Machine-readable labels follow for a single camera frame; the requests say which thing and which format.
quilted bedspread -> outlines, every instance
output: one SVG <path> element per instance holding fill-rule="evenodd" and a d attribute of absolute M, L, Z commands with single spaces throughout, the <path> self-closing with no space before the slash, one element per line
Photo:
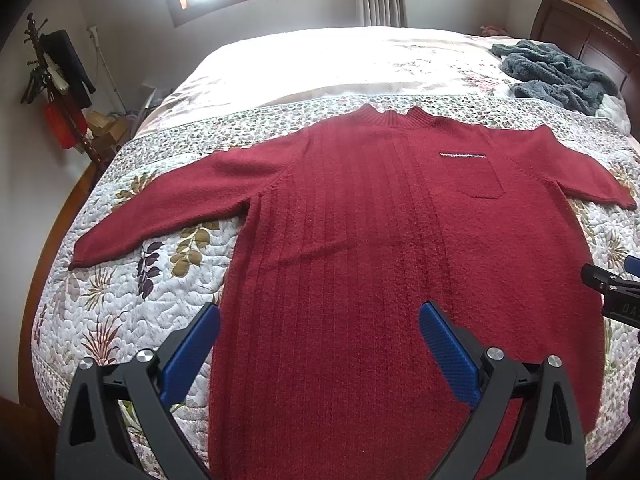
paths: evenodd
<path fill-rule="evenodd" d="M 367 102 L 380 111 L 391 108 L 400 113 L 418 105 L 433 115 L 491 128 L 530 130 L 548 124 L 563 144 L 591 155 L 627 186 L 636 200 L 639 197 L 640 157 L 613 123 L 537 100 L 471 94 L 351 95 L 255 108 L 147 134 L 124 146 L 78 214 L 58 251 L 34 318 L 34 371 L 44 402 L 56 420 L 62 416 L 69 384 L 82 357 L 90 355 L 100 364 L 127 361 L 137 350 L 157 348 L 172 330 L 185 327 L 206 301 L 220 301 L 242 219 L 198 224 L 147 240 L 119 260 L 69 272 L 78 237 L 134 198 L 159 174 L 214 150 L 247 147 L 289 134 Z M 629 253 L 640 254 L 640 212 L 571 202 L 594 262 L 631 279 L 623 272 L 622 262 Z M 597 428 L 587 439 L 590 462 L 628 423 L 626 405 L 640 357 L 636 330 L 612 320 L 603 323 L 605 380 Z M 204 462 L 210 366 L 207 360 L 184 402 L 171 409 Z M 130 403 L 123 402 L 122 411 L 143 466 L 152 475 L 161 476 Z"/>

sweater collar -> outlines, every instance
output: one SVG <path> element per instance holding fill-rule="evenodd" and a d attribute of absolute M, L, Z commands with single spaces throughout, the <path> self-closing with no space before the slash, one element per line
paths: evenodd
<path fill-rule="evenodd" d="M 380 113 L 372 105 L 365 104 L 353 112 L 352 115 L 363 123 L 398 126 L 407 130 L 417 130 L 425 126 L 432 126 L 437 119 L 418 106 L 414 106 L 403 115 L 394 110 L 386 110 Z"/>

coat rack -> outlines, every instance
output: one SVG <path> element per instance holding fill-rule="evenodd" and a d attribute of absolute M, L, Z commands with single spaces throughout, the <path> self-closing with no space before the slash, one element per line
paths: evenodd
<path fill-rule="evenodd" d="M 24 93 L 22 102 L 24 101 L 31 102 L 33 98 L 42 91 L 42 89 L 46 89 L 47 98 L 49 99 L 50 102 L 53 102 L 55 106 L 58 108 L 58 110 L 64 117 L 66 125 L 68 126 L 69 130 L 73 134 L 74 138 L 78 143 L 82 144 L 86 154 L 89 155 L 89 158 L 95 164 L 98 175 L 100 175 L 104 173 L 104 170 L 106 169 L 106 164 L 102 160 L 100 155 L 93 149 L 93 147 L 91 146 L 91 143 L 86 138 L 84 132 L 81 132 L 78 129 L 78 126 L 72 119 L 71 112 L 69 111 L 69 108 L 66 105 L 63 95 L 54 85 L 51 74 L 49 73 L 49 65 L 45 60 L 44 49 L 40 44 L 40 38 L 39 38 L 40 30 L 48 21 L 49 20 L 47 18 L 46 20 L 44 20 L 44 22 L 42 22 L 42 25 L 40 25 L 39 28 L 36 28 L 36 22 L 33 19 L 33 13 L 30 12 L 29 15 L 27 16 L 27 22 L 28 22 L 27 30 L 25 30 L 24 33 L 28 36 L 28 38 L 24 40 L 24 43 L 31 41 L 31 44 L 33 45 L 33 49 L 36 53 L 36 58 L 37 58 L 37 60 L 28 62 L 27 65 L 37 64 L 38 66 L 31 71 L 31 78 L 29 81 L 29 85 L 27 87 L 26 92 Z"/>

gray fleece blanket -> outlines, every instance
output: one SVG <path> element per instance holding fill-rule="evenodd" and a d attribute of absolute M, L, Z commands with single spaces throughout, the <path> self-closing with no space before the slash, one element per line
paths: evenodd
<path fill-rule="evenodd" d="M 495 56 L 506 56 L 500 68 L 523 83 L 513 86 L 516 97 L 542 99 L 594 116 L 604 94 L 618 95 L 616 84 L 600 70 L 565 54 L 551 43 L 529 40 L 507 46 L 494 44 Z"/>

cable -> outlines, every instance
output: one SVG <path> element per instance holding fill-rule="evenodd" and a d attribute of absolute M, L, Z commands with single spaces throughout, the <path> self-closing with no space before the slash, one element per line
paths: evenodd
<path fill-rule="evenodd" d="M 109 67 L 107 66 L 107 62 L 104 59 L 104 54 L 102 53 L 102 49 L 100 48 L 100 41 L 98 39 L 98 27 L 96 25 L 94 25 L 93 27 L 89 27 L 87 28 L 87 31 L 89 32 L 89 38 L 94 42 L 94 47 L 95 47 L 95 52 L 96 52 L 96 63 L 98 63 L 98 60 L 102 61 L 102 66 L 104 68 L 104 71 L 107 74 L 107 78 L 109 78 L 109 83 L 111 85 L 111 89 L 113 89 L 114 94 L 116 94 L 116 96 L 118 97 L 118 100 L 120 101 L 120 105 L 122 106 L 122 110 L 124 110 L 124 113 L 127 113 L 127 106 L 124 104 L 124 99 L 122 98 L 122 95 L 120 95 L 120 92 L 118 91 L 118 87 L 116 86 L 115 81 L 113 80 L 113 76 L 111 75 L 111 71 L 109 70 Z"/>
<path fill-rule="evenodd" d="M 95 71 L 94 71 L 94 83 L 98 82 L 98 70 L 100 69 L 100 59 L 98 58 L 98 49 L 95 48 Z"/>

